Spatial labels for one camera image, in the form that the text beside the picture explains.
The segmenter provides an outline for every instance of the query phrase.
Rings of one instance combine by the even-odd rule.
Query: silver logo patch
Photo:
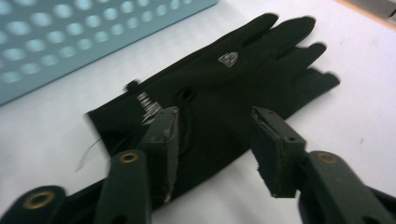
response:
[[[219,57],[219,62],[223,63],[227,67],[231,67],[236,63],[238,60],[238,53],[237,52],[228,52],[223,56]]]

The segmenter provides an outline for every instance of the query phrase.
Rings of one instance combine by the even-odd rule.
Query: black glove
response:
[[[300,18],[270,27],[266,14],[174,64],[89,113],[110,155],[124,150],[159,109],[178,106],[182,123],[174,196],[193,188],[248,150],[248,117],[254,105],[287,118],[339,84],[336,77],[306,69],[323,53],[320,44],[295,48],[315,21]]]

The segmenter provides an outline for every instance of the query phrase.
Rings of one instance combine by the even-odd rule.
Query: light blue basket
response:
[[[219,0],[0,0],[0,105]]]

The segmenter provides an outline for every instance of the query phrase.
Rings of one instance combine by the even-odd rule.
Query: glove logo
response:
[[[236,63],[238,60],[238,53],[237,52],[228,52],[223,56],[218,58],[219,62],[223,63],[227,67],[231,67]]]
[[[146,114],[143,116],[142,124],[149,125],[152,121],[154,121],[154,116],[163,108],[160,106],[160,104],[158,104],[158,102],[152,103],[145,92],[138,95],[137,100],[146,111]]]

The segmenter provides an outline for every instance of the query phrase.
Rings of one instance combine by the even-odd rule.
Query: white surface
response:
[[[396,196],[396,32],[334,1],[220,0],[184,21],[0,107],[0,215],[27,190],[65,187],[68,194],[106,176],[107,160],[84,114],[265,12],[279,22],[317,18],[303,45],[327,51],[315,63],[342,83],[288,123],[308,151],[343,157],[365,184]],[[248,152],[220,174],[154,213],[153,223],[301,223],[296,200],[276,200]]]

